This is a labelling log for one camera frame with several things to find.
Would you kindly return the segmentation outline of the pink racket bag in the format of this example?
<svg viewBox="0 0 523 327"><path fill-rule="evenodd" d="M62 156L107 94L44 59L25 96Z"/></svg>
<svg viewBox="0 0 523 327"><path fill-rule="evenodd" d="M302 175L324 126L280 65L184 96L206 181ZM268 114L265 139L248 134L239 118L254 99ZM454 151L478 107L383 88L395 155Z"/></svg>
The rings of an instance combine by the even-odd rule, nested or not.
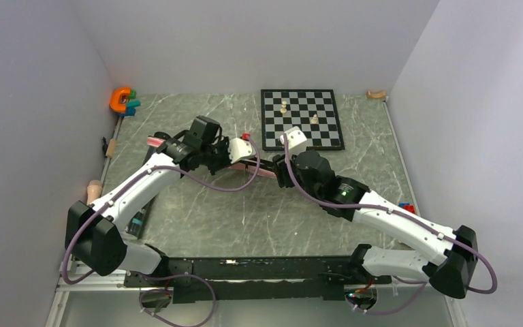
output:
<svg viewBox="0 0 523 327"><path fill-rule="evenodd" d="M164 142L165 142L164 139L158 138L158 137L154 137L154 136L149 136L147 138L147 145L149 146L150 150L156 150L157 147L160 146ZM246 159L246 160L242 160L242 161L239 161L239 162L233 164L232 166L228 167L228 169L230 169L230 170L242 170L242 171L245 171L245 172L254 173L254 171L255 171L255 164L256 164L255 160ZM272 179L276 179L276 174L273 172L273 170L270 167L270 165L268 163L262 161L262 160L260 161L260 168L259 168L259 171L258 171L257 175L258 176L272 178Z"/></svg>

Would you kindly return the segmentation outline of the black shuttlecock tube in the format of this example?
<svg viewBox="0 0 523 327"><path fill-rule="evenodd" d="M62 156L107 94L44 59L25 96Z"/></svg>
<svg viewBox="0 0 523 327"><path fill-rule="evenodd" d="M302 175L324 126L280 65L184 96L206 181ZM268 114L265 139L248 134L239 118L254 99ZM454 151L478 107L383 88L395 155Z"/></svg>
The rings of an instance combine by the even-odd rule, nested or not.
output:
<svg viewBox="0 0 523 327"><path fill-rule="evenodd" d="M157 131L153 134L153 138L160 140L167 140L170 138L168 134L162 131ZM143 164L146 164L150 157L155 153L159 145L149 145L144 157ZM129 224L125 229L125 236L131 240L138 240L142 237L144 225L150 215L150 210L155 201L155 196L151 198L134 216L131 218Z"/></svg>

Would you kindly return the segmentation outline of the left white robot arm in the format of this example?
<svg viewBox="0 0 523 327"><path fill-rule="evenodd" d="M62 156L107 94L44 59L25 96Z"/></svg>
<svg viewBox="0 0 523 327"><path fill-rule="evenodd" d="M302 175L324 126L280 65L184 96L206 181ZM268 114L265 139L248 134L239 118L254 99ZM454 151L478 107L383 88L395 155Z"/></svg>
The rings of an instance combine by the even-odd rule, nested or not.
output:
<svg viewBox="0 0 523 327"><path fill-rule="evenodd" d="M197 116L190 129L176 136L159 133L155 152L134 174L90 204L74 203L67 216L61 269L66 283L73 283L68 264L76 258L100 276L132 270L152 286L163 284L169 274L166 254L123 238L124 231L158 193L184 176L191 178L192 170L205 166L214 174L256 154L250 140L228 138L221 131L216 121Z"/></svg>

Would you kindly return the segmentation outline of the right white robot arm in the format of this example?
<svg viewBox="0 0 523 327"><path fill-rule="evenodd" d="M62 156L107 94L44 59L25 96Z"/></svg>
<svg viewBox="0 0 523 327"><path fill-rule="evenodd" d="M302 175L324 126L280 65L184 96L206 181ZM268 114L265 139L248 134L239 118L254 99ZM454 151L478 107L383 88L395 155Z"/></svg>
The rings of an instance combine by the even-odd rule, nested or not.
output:
<svg viewBox="0 0 523 327"><path fill-rule="evenodd" d="M462 225L453 229L392 204L367 185L337 175L317 151L287 159L276 155L272 170L280 187L299 187L327 214L381 230L406 250L358 245L348 264L352 280L395 276L428 282L451 298L463 299L477 265L477 237Z"/></svg>

